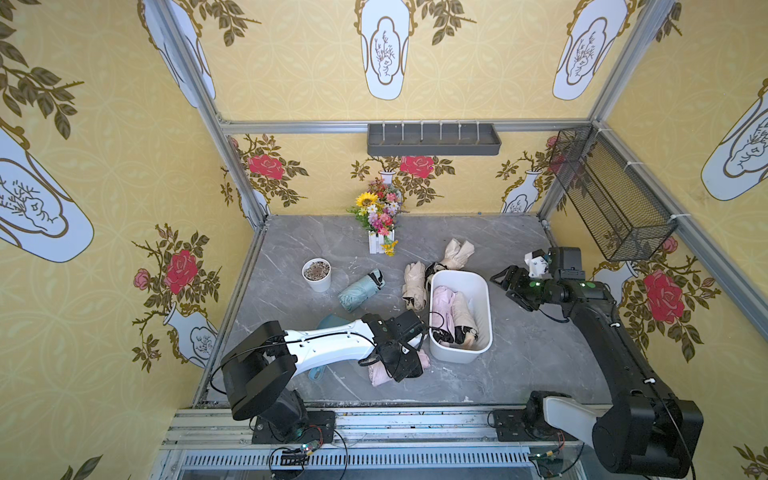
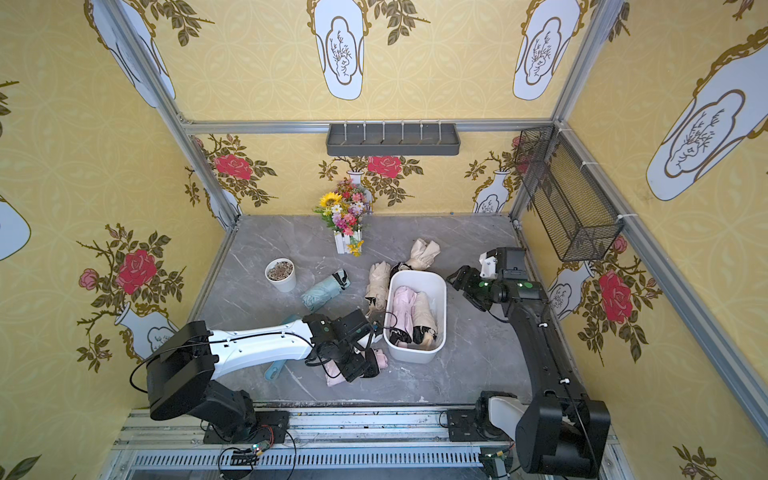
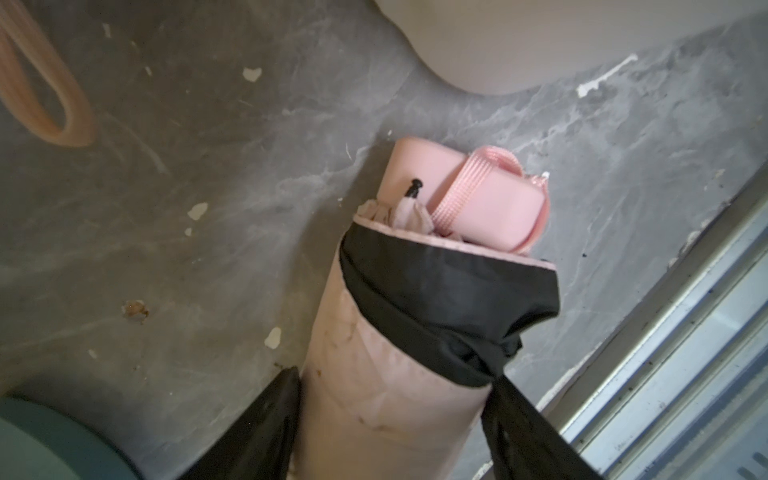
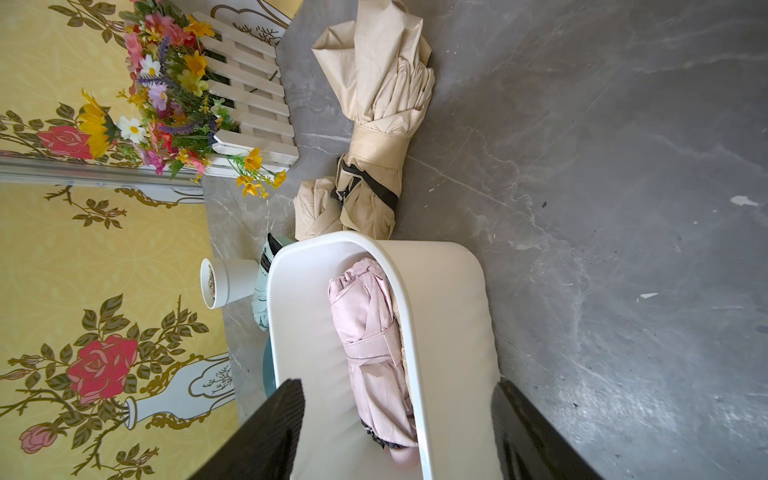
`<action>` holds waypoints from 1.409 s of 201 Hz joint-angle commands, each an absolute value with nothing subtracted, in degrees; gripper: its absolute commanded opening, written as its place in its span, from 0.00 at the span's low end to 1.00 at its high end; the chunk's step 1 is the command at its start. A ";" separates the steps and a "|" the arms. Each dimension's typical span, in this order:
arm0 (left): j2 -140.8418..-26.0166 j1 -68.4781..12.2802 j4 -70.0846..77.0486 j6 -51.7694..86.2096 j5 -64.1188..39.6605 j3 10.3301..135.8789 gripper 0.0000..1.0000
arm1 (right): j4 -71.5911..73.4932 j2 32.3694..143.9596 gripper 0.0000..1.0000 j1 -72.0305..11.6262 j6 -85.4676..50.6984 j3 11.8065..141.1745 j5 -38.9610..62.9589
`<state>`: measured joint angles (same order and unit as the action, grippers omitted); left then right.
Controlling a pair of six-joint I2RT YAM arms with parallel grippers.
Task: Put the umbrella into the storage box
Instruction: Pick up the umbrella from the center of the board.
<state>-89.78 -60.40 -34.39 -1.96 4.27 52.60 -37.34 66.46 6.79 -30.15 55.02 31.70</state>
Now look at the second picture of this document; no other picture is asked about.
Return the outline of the cream umbrella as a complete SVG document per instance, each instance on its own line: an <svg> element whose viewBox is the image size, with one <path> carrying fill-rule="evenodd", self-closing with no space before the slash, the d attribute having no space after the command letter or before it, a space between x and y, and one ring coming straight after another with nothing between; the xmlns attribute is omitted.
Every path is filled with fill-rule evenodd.
<svg viewBox="0 0 768 480"><path fill-rule="evenodd" d="M391 266L387 262L378 262L371 266L368 286L364 295L368 302L367 315L384 312L389 295Z"/></svg>

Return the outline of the pink umbrella front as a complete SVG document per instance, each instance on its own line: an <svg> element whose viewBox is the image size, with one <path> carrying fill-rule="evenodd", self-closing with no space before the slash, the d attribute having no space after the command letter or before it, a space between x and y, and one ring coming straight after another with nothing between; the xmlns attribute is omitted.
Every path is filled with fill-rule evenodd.
<svg viewBox="0 0 768 480"><path fill-rule="evenodd" d="M361 378L375 377L381 371L383 371L388 367L388 358L382 349L372 349L371 352L373 357L375 358L377 370L375 373L373 373L373 372L369 372L369 368L367 368L365 371L360 372ZM336 365L334 361L330 361L327 364L327 366L325 367L325 371L326 371L325 378L326 378L326 383L328 387L333 387L343 382L351 383L351 380L345 379L345 377L341 373L340 368Z"/></svg>

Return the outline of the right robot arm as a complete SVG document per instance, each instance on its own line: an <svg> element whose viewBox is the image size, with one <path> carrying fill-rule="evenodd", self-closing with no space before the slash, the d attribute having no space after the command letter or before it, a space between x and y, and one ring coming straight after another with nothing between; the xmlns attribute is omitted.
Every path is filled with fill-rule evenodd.
<svg viewBox="0 0 768 480"><path fill-rule="evenodd" d="M526 279L485 279L468 265L446 281L481 311L502 308L502 321L515 331L530 376L527 405L512 394L481 393L474 410L477 434L513 440L526 473L598 478L610 413L577 379L541 285Z"/></svg>

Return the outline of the teal umbrella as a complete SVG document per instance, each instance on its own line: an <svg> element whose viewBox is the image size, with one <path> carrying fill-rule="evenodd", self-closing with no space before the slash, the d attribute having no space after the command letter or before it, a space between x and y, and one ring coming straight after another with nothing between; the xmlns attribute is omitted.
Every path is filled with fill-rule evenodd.
<svg viewBox="0 0 768 480"><path fill-rule="evenodd" d="M304 292L301 296L302 303L311 313L317 312L330 300L343 293L350 284L347 272L339 269Z"/></svg>

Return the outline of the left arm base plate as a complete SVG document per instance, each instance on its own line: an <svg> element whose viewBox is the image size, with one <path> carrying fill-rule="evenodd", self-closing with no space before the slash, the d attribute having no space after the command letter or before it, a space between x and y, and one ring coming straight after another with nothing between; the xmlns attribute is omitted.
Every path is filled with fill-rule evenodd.
<svg viewBox="0 0 768 480"><path fill-rule="evenodd" d="M256 444L266 441L269 445L282 444L289 427L290 412L287 410L257 411L255 418L247 420L232 433L222 433L214 425L206 427L205 445Z"/></svg>

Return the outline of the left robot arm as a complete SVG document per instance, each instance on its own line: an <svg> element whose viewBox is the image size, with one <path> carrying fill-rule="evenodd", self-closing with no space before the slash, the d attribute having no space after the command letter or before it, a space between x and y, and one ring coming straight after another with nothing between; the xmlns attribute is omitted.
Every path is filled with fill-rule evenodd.
<svg viewBox="0 0 768 480"><path fill-rule="evenodd" d="M253 437L262 420L250 395L220 378L279 361L302 361L348 383L380 372L372 349L383 329L361 310L337 319L312 313L275 327L246 331L211 330L203 321L185 325L144 363L151 419L190 415L209 424L223 443Z"/></svg>

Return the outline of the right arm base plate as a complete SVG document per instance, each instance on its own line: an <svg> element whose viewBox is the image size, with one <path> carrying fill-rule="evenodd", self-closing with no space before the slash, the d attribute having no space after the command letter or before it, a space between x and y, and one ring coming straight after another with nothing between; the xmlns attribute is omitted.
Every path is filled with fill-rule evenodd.
<svg viewBox="0 0 768 480"><path fill-rule="evenodd" d="M446 411L448 439L454 443L511 441L522 411L481 414L476 409Z"/></svg>

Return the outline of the white plastic storage box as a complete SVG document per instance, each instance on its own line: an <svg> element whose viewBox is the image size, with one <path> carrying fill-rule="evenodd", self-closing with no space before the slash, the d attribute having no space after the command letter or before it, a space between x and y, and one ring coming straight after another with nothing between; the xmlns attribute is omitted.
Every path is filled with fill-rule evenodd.
<svg viewBox="0 0 768 480"><path fill-rule="evenodd" d="M393 345L389 341L388 311L395 291L401 286L408 286L417 294L413 306L413 343L406 348ZM439 275L414 270L395 273L390 280L384 317L384 340L390 356L406 363L431 362L446 344L446 305L446 284Z"/></svg>

